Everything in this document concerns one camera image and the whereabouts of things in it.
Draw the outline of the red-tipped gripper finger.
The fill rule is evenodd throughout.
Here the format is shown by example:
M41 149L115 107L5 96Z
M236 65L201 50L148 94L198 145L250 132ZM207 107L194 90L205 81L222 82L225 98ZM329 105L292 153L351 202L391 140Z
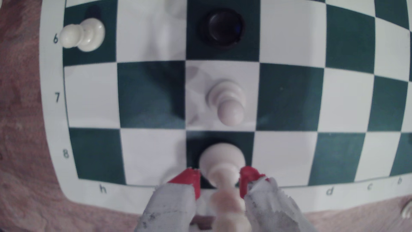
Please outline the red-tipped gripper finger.
M136 232L188 232L200 197L201 173L187 168L157 187L143 214Z
M317 231L273 177L244 166L240 170L239 187L253 232Z

